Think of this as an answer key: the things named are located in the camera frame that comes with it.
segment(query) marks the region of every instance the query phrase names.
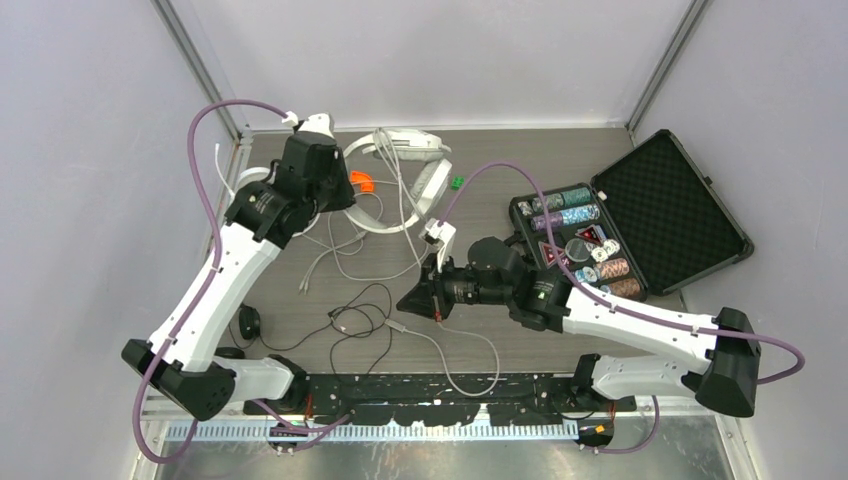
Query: black carrying case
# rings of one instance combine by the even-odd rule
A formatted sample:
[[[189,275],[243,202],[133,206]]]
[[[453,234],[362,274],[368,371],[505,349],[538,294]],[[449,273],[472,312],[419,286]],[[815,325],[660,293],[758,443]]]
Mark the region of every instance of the black carrying case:
[[[648,294],[668,295],[716,270],[751,256],[754,244],[742,231],[701,174],[677,138],[660,130],[633,151],[594,177],[591,182],[545,191],[545,195],[587,187],[600,207],[600,218],[554,229],[557,246],[564,247],[576,231],[599,224],[609,238],[621,244],[610,257],[625,258],[630,272],[622,277],[600,281],[600,287],[626,278],[641,286],[636,300]],[[509,216],[516,235],[528,256],[539,268],[549,266],[541,244],[548,243],[547,232],[534,231],[533,216],[518,207],[535,194],[515,197],[509,203]],[[594,265],[572,262],[570,269]]]

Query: gray wall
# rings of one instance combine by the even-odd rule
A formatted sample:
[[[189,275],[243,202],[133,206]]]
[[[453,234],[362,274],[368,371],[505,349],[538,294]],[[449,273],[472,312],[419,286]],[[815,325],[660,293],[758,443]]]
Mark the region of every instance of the gray wall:
[[[128,478],[120,350],[199,266],[184,135],[205,100],[146,1],[3,2],[0,65],[0,477]],[[213,194],[215,141],[213,117]]]
[[[332,111],[339,127],[467,128],[625,121],[689,1],[177,3],[236,96]]]
[[[713,2],[638,130],[675,132],[757,244],[686,288],[690,309],[738,307],[807,354],[745,425],[767,478],[848,469],[846,22],[839,0]],[[762,373],[790,361],[766,347]]]

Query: poker chip tube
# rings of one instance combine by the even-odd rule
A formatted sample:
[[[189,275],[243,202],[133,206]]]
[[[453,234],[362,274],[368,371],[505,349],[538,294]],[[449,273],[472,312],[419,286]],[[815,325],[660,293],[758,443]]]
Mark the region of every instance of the poker chip tube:
[[[551,227],[558,228],[564,225],[575,225],[577,223],[589,222],[596,220],[601,216],[601,210],[594,203],[583,205],[581,207],[569,208],[558,212],[551,212]],[[539,215],[531,219],[533,230],[539,231],[545,229],[545,216]]]
[[[568,190],[567,192],[554,193],[545,196],[545,204],[548,206],[548,211],[556,210],[572,205],[586,203],[592,199],[592,194],[588,188],[578,188],[576,190]],[[539,213],[542,211],[542,201],[538,197],[530,201],[530,206],[533,211]]]
[[[642,293],[642,287],[635,278],[626,278],[609,285],[602,285],[601,290],[622,298],[638,298]]]
[[[616,258],[595,265],[595,272],[601,280],[623,277],[630,273],[630,265],[623,258]]]
[[[595,283],[598,281],[598,273],[592,267],[583,267],[571,272],[580,283]]]
[[[533,215],[533,209],[530,208],[530,204],[527,202],[518,202],[518,209],[521,210],[521,214],[525,217]]]

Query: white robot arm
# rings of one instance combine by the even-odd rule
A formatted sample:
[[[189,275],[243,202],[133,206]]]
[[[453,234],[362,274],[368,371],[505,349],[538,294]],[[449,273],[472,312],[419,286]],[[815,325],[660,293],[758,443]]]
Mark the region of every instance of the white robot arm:
[[[595,409],[604,399],[630,395],[694,397],[703,406],[737,417],[754,414],[758,342],[698,334],[699,329],[752,333],[744,313],[730,308],[717,316],[681,313],[614,297],[597,303],[559,271],[528,267],[515,250],[488,237],[472,244],[469,265],[455,267],[449,256],[456,229],[431,220],[422,238],[438,248],[424,262],[418,284],[398,310],[443,321],[457,303],[505,305],[509,316],[533,330],[592,335],[652,353],[635,358],[583,355],[571,382],[577,406]],[[692,326],[672,330],[634,319],[617,308]]]
[[[330,116],[313,115],[295,130],[269,176],[239,189],[227,209],[215,279],[179,333],[169,338],[212,268],[212,255],[162,326],[147,341],[130,340],[121,352],[141,374],[170,339],[150,383],[201,421],[229,402],[286,395],[297,369],[291,362],[279,356],[223,358],[215,356],[216,346],[253,283],[292,235],[318,212],[343,210],[354,202]]]

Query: wooden table surface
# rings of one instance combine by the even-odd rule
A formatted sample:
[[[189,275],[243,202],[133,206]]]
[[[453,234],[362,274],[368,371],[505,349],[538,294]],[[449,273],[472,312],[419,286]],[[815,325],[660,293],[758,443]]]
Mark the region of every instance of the wooden table surface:
[[[624,129],[571,129],[571,130],[488,130],[433,132],[451,146],[450,156],[454,175],[467,177],[477,167],[495,160],[515,162],[528,170],[545,189],[562,187],[577,182],[587,182],[593,174],[630,151],[632,144]],[[340,145],[348,145],[360,134],[337,134]],[[249,166],[267,166],[273,158],[280,158],[285,136],[258,134],[250,154]],[[374,179],[390,180],[385,165],[371,157],[355,157],[356,169],[369,173]],[[420,170],[417,164],[404,165],[408,182]],[[399,219],[397,190],[390,185],[378,185],[377,193],[383,200],[386,222]],[[527,181],[517,172],[498,168],[482,174],[466,190],[450,217],[457,227],[453,256],[457,265],[466,264],[468,247],[486,236],[506,238],[512,234],[507,216],[509,200],[530,193]],[[441,212],[454,195],[448,190],[436,208]],[[379,206],[375,199],[360,197],[363,208],[375,214]],[[308,235],[329,242],[327,215],[322,215]],[[353,236],[353,230],[343,213],[332,215],[333,235],[336,243]],[[417,239],[423,225],[410,231],[416,248],[421,251],[423,242]],[[333,255],[326,255],[315,268],[307,294],[299,294],[298,287],[309,266],[325,249],[304,238],[296,238],[268,267],[245,303],[259,310],[262,316],[263,338],[273,347],[290,347],[329,322],[327,312],[344,305],[365,287],[360,282],[343,277]],[[386,277],[394,275],[414,262],[403,234],[369,234],[361,251],[353,256],[340,257],[345,271],[355,277]],[[405,274],[385,283],[396,303],[416,283],[417,266]],[[373,302],[388,308],[385,292],[370,289],[359,301]],[[682,310],[677,295],[651,298],[649,303]],[[434,337],[445,350],[451,371],[488,372],[494,370],[494,358],[489,346],[479,339],[465,335],[452,335],[441,331],[433,321],[393,310],[391,318],[410,329]],[[374,315],[374,321],[382,320]],[[338,325],[354,333],[367,329],[367,320],[356,312],[342,315]],[[558,371],[571,372],[580,355],[600,353],[615,356],[633,356],[640,352],[633,348],[600,338],[561,335],[554,332],[535,332],[521,327],[507,316],[502,306],[457,305],[445,323],[455,329],[468,330],[488,337],[497,347],[501,369],[507,372]],[[237,324],[233,331],[238,336]],[[283,353],[309,372],[330,371],[330,347],[341,334],[324,330],[306,340],[298,348]],[[334,364],[339,372],[361,373],[380,356],[389,341],[388,327],[376,331],[369,338],[350,339],[339,344],[334,351]],[[242,346],[246,341],[238,337]],[[222,345],[232,345],[225,334]],[[247,349],[248,358],[261,358],[272,353],[259,342]],[[393,335],[389,354],[377,365],[374,372],[419,373],[441,372],[442,364],[433,345],[425,339],[408,334]]]

